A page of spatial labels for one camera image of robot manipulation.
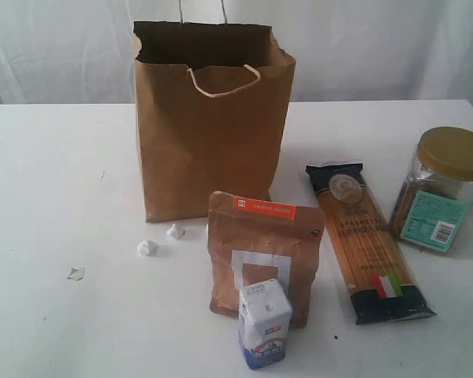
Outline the spaghetti packet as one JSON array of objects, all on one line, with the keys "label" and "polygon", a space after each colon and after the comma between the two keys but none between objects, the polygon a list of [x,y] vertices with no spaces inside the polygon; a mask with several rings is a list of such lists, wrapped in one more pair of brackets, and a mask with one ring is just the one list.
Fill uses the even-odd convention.
[{"label": "spaghetti packet", "polygon": [[357,324],[433,317],[360,163],[307,166]]}]

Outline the small clear plastic scrap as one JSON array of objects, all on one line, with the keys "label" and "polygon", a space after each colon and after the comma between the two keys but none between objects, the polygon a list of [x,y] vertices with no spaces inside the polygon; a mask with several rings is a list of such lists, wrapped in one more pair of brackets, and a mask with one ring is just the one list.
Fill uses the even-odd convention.
[{"label": "small clear plastic scrap", "polygon": [[74,280],[74,281],[80,281],[84,278],[84,274],[85,274],[85,268],[82,267],[82,268],[78,268],[78,269],[75,269],[75,268],[71,268],[68,276],[67,276],[67,279],[68,280]]}]

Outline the brown paper shopping bag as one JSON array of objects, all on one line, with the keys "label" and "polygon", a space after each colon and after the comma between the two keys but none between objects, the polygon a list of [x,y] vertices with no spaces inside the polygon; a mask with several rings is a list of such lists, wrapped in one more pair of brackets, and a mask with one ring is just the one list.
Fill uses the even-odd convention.
[{"label": "brown paper shopping bag", "polygon": [[295,72],[268,25],[137,20],[145,216],[205,217],[214,191],[268,199]]}]

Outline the crumpled white paper ball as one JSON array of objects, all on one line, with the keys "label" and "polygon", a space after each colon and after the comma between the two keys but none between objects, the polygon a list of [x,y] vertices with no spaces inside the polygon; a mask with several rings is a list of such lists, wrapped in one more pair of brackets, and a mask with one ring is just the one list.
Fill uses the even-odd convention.
[{"label": "crumpled white paper ball", "polygon": [[137,246],[137,254],[141,257],[155,256],[158,252],[158,244],[151,240],[143,240]]},{"label": "crumpled white paper ball", "polygon": [[185,230],[178,224],[172,223],[167,229],[166,234],[173,239],[182,239],[185,235]]}]

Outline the small white blue carton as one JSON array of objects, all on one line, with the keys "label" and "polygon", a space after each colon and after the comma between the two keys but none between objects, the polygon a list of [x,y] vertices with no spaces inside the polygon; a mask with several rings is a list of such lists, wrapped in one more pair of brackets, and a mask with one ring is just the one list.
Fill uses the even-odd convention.
[{"label": "small white blue carton", "polygon": [[273,278],[242,287],[238,339],[248,368],[260,369],[285,357],[292,306]]}]

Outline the clear jar with gold lid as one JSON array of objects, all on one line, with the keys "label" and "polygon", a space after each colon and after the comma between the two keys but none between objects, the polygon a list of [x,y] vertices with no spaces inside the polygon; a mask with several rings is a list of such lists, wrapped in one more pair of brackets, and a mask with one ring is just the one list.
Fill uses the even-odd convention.
[{"label": "clear jar with gold lid", "polygon": [[473,131],[422,134],[389,221],[393,236],[437,254],[454,249],[473,217]]}]

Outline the brown kraft stand-up pouch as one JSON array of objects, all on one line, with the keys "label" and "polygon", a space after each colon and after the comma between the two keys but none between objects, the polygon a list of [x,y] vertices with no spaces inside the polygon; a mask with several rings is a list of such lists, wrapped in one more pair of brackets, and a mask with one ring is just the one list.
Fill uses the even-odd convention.
[{"label": "brown kraft stand-up pouch", "polygon": [[324,225],[319,208],[212,193],[207,225],[210,310],[236,317],[240,289],[275,278],[292,305],[291,327],[304,328]]}]

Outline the white backdrop curtain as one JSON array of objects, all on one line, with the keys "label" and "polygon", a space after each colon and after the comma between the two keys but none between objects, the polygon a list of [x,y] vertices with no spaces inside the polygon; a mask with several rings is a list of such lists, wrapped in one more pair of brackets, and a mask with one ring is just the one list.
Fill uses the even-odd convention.
[{"label": "white backdrop curtain", "polygon": [[137,20],[271,26],[295,101],[473,105],[473,1],[0,1],[0,104],[132,102]]}]

